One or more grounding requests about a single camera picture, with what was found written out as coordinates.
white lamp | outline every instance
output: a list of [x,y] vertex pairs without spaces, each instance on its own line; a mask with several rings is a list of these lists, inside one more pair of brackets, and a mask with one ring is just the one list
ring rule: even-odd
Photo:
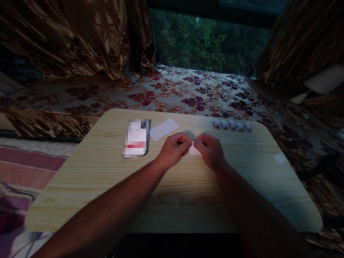
[[304,82],[309,91],[293,97],[290,101],[300,104],[309,93],[315,91],[320,94],[328,94],[344,82],[344,65],[335,64],[311,77]]

hand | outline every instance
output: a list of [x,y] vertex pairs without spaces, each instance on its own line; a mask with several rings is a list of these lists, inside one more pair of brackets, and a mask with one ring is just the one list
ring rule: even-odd
[[177,133],[167,137],[155,162],[164,171],[169,170],[178,161],[187,154],[192,146],[192,141],[185,133]]
[[202,154],[204,163],[211,171],[215,172],[228,165],[219,139],[203,133],[195,139],[193,145]]

red floral pattern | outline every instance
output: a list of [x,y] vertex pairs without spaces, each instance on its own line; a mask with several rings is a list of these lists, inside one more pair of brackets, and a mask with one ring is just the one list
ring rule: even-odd
[[[148,73],[130,85],[103,75],[44,82],[2,99],[2,106],[69,113],[73,119],[100,117],[109,109],[124,108],[257,121],[270,130],[296,171],[312,169],[319,157],[343,150],[343,145],[325,130],[320,135],[318,126],[293,119],[286,112],[285,103],[264,94],[264,90],[257,90],[257,85],[256,81],[242,76],[163,67],[159,73]],[[83,125],[82,129],[87,133],[90,127]],[[331,204],[329,200],[337,197],[324,179],[317,180],[321,191],[313,191],[308,183],[304,185],[321,213],[334,216],[329,210],[336,211],[342,204],[340,201]],[[319,240],[316,243],[328,247]]]

window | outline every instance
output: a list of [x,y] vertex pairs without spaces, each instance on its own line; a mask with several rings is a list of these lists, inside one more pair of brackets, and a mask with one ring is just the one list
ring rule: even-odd
[[252,75],[286,0],[148,0],[157,61]]
[[221,0],[220,5],[234,4],[237,6],[245,6],[258,10],[266,10],[272,12],[282,11],[286,0]]
[[149,10],[156,58],[168,66],[247,75],[269,30]]

cable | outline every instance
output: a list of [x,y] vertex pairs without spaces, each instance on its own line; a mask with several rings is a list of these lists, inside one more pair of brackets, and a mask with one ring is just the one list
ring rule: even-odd
[[[291,111],[289,110],[289,107],[292,106],[293,108],[295,108],[297,111],[299,111],[303,116],[304,119],[301,119],[299,117],[294,116]],[[316,120],[309,112],[308,110],[306,110],[305,108],[298,106],[298,105],[294,105],[294,104],[290,104],[287,105],[287,111],[289,113],[289,115],[291,115],[293,118],[300,120],[300,121],[307,121],[310,118],[312,118],[314,121],[316,121],[319,125],[321,125],[323,128],[325,128],[327,131],[329,131],[330,133],[332,133],[337,139],[339,139],[342,143],[344,143],[343,139],[340,138],[335,132],[333,132],[330,128],[324,126],[322,123],[320,123],[318,120]]]

